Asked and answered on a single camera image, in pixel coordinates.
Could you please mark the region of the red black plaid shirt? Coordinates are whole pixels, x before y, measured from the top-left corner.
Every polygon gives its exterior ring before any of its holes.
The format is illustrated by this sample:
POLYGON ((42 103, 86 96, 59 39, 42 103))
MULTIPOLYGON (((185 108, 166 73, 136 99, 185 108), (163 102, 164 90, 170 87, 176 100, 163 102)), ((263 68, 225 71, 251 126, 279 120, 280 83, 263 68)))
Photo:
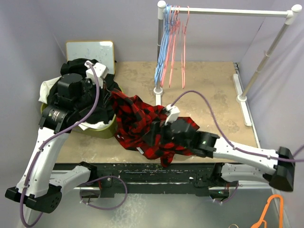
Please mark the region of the red black plaid shirt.
POLYGON ((166 119, 165 107, 152 106, 135 95, 128 97, 120 90, 111 92, 109 103, 116 115, 117 129, 114 137, 126 150, 140 152, 148 160, 160 159, 163 167, 169 166, 176 154, 192 156, 189 149, 172 142, 160 144, 160 135, 156 135, 156 145, 149 146, 143 140, 153 121, 166 119))

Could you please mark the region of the single pink hanger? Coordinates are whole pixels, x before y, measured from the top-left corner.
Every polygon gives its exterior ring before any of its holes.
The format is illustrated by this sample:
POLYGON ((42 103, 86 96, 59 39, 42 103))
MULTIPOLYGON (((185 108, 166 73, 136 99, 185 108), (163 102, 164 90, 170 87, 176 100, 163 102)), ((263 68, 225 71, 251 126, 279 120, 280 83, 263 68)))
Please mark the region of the single pink hanger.
POLYGON ((190 7, 187 6, 187 21, 186 23, 182 23, 182 53, 181 53, 181 78, 182 78, 182 88, 185 88, 186 84, 186 76, 185 76, 185 68, 186 68, 186 30, 190 17, 190 7))

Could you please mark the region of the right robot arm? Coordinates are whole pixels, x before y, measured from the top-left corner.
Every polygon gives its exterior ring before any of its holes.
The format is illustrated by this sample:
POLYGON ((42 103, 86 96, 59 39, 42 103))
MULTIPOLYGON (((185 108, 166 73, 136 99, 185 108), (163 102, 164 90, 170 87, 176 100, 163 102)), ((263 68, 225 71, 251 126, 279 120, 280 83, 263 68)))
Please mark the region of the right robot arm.
POLYGON ((235 164, 224 164, 211 174, 217 186, 225 182, 259 181, 280 191, 294 190, 295 162, 286 147, 270 150, 231 142, 217 134, 199 131, 183 119, 172 123, 155 121, 143 139, 149 146, 172 143, 202 158, 234 161, 235 164))

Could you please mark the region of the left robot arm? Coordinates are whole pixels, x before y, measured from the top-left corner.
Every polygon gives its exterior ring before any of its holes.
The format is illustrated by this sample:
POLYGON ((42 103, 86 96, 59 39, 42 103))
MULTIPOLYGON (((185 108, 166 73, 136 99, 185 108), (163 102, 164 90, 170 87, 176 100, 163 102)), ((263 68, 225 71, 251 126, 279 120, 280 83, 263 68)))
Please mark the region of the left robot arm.
POLYGON ((57 82, 57 99, 42 112, 38 137, 28 166, 16 186, 6 189, 5 198, 42 212, 51 213, 62 197, 74 187, 97 183, 97 168, 81 162, 62 177, 52 180, 51 173, 59 152, 72 129, 85 122, 97 108, 103 92, 100 76, 66 74, 57 82))

